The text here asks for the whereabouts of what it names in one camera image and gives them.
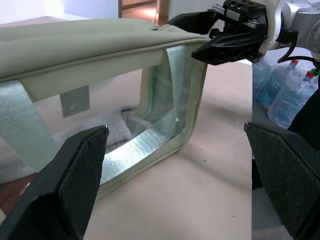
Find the floor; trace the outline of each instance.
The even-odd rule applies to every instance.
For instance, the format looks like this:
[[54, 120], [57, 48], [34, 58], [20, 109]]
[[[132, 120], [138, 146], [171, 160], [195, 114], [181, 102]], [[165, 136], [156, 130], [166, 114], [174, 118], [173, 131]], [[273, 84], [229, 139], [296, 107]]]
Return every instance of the floor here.
[[156, 3], [126, 9], [122, 11], [122, 18], [144, 19], [154, 23], [156, 20], [156, 9]]

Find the white wall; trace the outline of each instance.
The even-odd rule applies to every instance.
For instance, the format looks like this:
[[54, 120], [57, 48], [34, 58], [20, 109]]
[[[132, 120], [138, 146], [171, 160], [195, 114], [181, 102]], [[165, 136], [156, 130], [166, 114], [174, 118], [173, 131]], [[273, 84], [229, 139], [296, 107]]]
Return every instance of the white wall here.
[[64, 0], [0, 0], [0, 24], [64, 16]]
[[88, 19], [119, 17], [118, 0], [64, 0], [64, 12]]
[[0, 24], [45, 16], [43, 0], [0, 0]]
[[65, 0], [42, 0], [42, 7], [46, 16], [63, 18], [65, 14]]

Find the water bottle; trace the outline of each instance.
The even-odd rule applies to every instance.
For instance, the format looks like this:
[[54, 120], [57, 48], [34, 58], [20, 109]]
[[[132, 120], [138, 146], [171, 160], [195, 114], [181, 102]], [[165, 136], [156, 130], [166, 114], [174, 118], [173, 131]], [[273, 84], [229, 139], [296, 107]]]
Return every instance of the water bottle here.
[[281, 87], [285, 84], [288, 75], [295, 69], [298, 62], [298, 60], [292, 60], [289, 65], [280, 65], [274, 69], [259, 96], [259, 102], [263, 106], [269, 108], [272, 105]]
[[270, 76], [271, 66], [266, 63], [264, 57], [252, 65], [252, 100], [257, 101], [264, 88], [266, 80]]
[[310, 71], [303, 79], [296, 76], [286, 81], [267, 112], [272, 122], [286, 129], [318, 89], [318, 85], [311, 82], [313, 76]]

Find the reflective silver strap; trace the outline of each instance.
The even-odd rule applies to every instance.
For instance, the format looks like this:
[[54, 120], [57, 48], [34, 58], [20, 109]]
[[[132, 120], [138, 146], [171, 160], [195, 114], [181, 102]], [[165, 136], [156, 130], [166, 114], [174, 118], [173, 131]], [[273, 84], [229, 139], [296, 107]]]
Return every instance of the reflective silver strap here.
[[126, 144], [106, 154], [102, 163], [100, 185], [130, 169], [167, 143], [174, 132], [185, 77], [187, 46], [167, 48], [173, 88], [173, 109]]
[[0, 137], [37, 172], [58, 148], [46, 124], [18, 80], [0, 83]]

